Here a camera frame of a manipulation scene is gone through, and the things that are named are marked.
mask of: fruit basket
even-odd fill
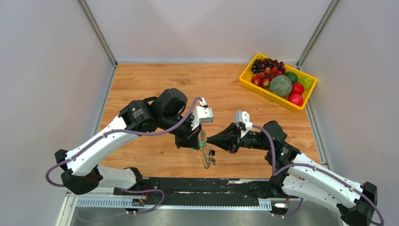
[[[265,58],[269,58],[269,57],[265,56],[261,53],[258,53],[255,55],[255,57],[248,64],[248,66],[245,68],[244,72],[239,77],[241,86],[243,86],[249,90],[252,90],[255,93],[257,93],[267,99],[270,99],[293,112],[298,112],[300,110],[303,110],[306,106],[306,103],[309,100],[309,97],[311,96],[311,93],[313,92],[314,87],[316,86],[317,79],[315,77],[308,75],[304,72],[301,72],[289,65],[284,65],[285,71],[286,72],[294,72],[297,75],[299,80],[301,80],[302,78],[309,78],[310,81],[312,82],[311,87],[309,89],[306,89],[302,94],[302,97],[303,97],[302,105],[298,106],[294,103],[289,102],[287,97],[279,97],[279,96],[271,93],[270,91],[268,91],[262,87],[259,87],[251,82],[251,79],[253,78],[253,74],[254,74],[251,70],[254,61],[257,59],[265,59]]]

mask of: white wall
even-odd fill
[[[297,61],[330,0],[87,0],[118,61]]]
[[[94,132],[112,66],[75,0],[0,1],[0,34],[0,224],[52,226],[44,174]]]
[[[311,100],[331,168],[377,185],[388,226],[399,222],[398,11],[397,0],[342,1],[303,67],[319,79]]]

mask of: wooden tabletop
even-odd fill
[[[177,88],[188,98],[199,96],[212,107],[215,120],[203,124],[207,136],[228,127],[237,110],[247,111],[251,121],[263,126],[276,120],[288,134],[287,142],[320,162],[305,111],[294,113],[240,86],[246,64],[119,64],[105,108],[101,129],[136,99],[159,96]],[[266,151],[240,148],[230,154],[216,146],[216,165],[205,169],[201,152],[175,146],[174,136],[140,137],[105,158],[108,167],[137,167],[145,177],[269,178],[271,166]]]

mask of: bunch of grapes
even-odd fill
[[[251,70],[252,73],[258,74],[264,72],[266,68],[272,69],[274,67],[281,71],[282,74],[286,73],[286,69],[284,68],[284,62],[278,62],[278,60],[272,60],[270,58],[255,60],[252,64]]]

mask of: green melon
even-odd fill
[[[292,91],[292,82],[287,76],[279,75],[270,81],[269,90],[279,97],[286,97]]]

